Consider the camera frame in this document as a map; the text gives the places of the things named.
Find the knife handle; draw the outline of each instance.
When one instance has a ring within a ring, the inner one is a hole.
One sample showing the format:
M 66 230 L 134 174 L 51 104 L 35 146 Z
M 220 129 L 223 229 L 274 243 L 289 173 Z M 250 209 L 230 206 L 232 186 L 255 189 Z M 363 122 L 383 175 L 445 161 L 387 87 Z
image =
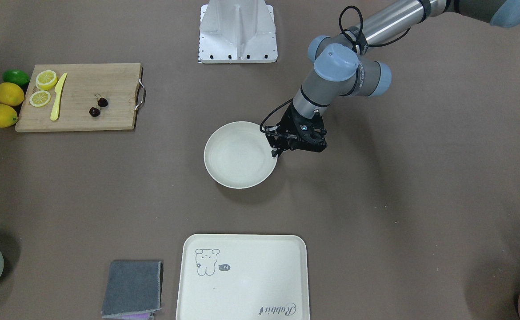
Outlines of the knife handle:
M 57 93 L 55 97 L 55 104 L 52 106 L 51 111 L 51 121 L 55 121 L 59 118 L 59 110 L 60 110 L 60 95 L 61 93 Z

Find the cutting board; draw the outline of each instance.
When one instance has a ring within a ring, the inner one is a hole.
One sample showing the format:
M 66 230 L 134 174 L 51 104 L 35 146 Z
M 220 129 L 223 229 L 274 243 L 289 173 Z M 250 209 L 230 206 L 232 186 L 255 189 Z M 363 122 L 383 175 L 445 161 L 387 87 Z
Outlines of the cutting board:
M 60 116 L 51 121 L 55 89 L 50 89 L 51 101 L 44 107 L 29 104 L 31 95 L 39 91 L 35 78 L 45 70 L 55 71 L 57 77 L 67 73 L 60 100 Z M 142 75 L 140 63 L 104 64 L 38 64 L 21 106 L 17 132 L 132 130 L 136 125 L 137 95 Z M 98 117 L 88 111 L 96 107 L 100 95 L 108 100 Z

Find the cutting board handle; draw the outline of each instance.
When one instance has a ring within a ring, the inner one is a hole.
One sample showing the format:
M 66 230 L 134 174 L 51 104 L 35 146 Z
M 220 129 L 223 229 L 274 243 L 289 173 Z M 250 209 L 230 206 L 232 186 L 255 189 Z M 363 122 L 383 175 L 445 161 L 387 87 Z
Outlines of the cutting board handle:
M 134 108 L 134 111 L 138 111 L 145 103 L 146 103 L 146 87 L 144 87 L 144 84 L 142 83 L 142 79 L 138 80 L 140 82 L 141 88 L 144 90 L 144 93 L 142 95 L 142 101 L 136 105 Z

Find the lemon slice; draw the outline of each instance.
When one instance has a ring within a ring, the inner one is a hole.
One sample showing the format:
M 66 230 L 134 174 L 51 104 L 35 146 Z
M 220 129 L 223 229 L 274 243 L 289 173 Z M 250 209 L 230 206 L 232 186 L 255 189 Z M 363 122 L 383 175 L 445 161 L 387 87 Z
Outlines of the lemon slice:
M 57 81 L 59 81 L 56 77 L 56 73 L 52 70 L 45 70 L 39 73 L 35 80 L 35 85 L 40 90 L 49 90 L 55 86 Z
M 51 93 L 49 91 L 41 90 L 33 93 L 29 98 L 29 103 L 33 107 L 44 107 L 51 101 Z

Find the white mounting bracket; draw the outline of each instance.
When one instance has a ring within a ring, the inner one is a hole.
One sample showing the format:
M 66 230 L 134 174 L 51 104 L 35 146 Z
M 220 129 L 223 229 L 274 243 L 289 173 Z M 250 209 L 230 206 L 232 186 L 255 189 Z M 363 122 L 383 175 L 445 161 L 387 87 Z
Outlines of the white mounting bracket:
M 278 59 L 274 8 L 264 0 L 210 0 L 201 7 L 199 30 L 201 63 Z

